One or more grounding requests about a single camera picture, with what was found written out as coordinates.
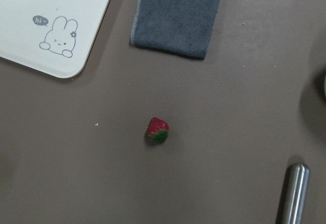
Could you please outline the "mint green bowl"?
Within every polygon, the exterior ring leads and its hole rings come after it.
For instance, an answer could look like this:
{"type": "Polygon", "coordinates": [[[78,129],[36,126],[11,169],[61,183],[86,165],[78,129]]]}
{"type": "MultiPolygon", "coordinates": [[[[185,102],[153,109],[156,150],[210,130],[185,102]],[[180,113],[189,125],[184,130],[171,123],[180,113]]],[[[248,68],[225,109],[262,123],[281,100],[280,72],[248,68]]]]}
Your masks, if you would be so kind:
{"type": "Polygon", "coordinates": [[[325,78],[324,78],[324,94],[325,94],[325,96],[326,96],[326,76],[325,76],[325,78]]]}

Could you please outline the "red strawberry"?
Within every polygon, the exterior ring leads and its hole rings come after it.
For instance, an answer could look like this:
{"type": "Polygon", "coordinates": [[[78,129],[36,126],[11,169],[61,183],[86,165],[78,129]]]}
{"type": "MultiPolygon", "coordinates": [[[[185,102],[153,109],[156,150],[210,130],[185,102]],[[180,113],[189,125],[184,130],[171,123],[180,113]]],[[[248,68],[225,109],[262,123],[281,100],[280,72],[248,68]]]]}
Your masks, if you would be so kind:
{"type": "Polygon", "coordinates": [[[164,120],[153,117],[147,128],[147,135],[154,143],[163,143],[169,135],[169,125],[164,120]]]}

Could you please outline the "steel muddler black tip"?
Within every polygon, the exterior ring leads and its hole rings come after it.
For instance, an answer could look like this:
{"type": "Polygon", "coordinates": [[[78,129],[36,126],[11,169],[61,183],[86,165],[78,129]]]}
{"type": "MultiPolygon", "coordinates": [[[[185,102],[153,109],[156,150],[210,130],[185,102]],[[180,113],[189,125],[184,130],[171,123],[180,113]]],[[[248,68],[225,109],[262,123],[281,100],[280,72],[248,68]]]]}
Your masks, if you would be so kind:
{"type": "Polygon", "coordinates": [[[277,211],[276,223],[301,223],[310,179],[309,167],[301,162],[286,172],[277,211]]]}

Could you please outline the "cream rabbit tray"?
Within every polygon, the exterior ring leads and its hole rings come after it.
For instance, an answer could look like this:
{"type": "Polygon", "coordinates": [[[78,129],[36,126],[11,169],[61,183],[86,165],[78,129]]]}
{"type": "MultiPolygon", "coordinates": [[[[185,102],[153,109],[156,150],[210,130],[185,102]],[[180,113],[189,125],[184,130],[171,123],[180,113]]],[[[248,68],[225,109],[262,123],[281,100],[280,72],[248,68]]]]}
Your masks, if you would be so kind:
{"type": "Polygon", "coordinates": [[[110,0],[1,0],[1,57],[58,78],[79,74],[110,0]]]}

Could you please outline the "grey folded cloth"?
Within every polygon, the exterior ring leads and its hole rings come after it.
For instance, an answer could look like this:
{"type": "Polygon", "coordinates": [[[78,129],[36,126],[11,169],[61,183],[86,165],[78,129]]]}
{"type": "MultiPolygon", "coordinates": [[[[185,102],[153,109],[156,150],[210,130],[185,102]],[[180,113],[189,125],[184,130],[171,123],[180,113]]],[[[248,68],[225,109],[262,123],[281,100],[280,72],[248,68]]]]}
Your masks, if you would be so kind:
{"type": "Polygon", "coordinates": [[[131,44],[204,59],[220,0],[138,0],[131,44]]]}

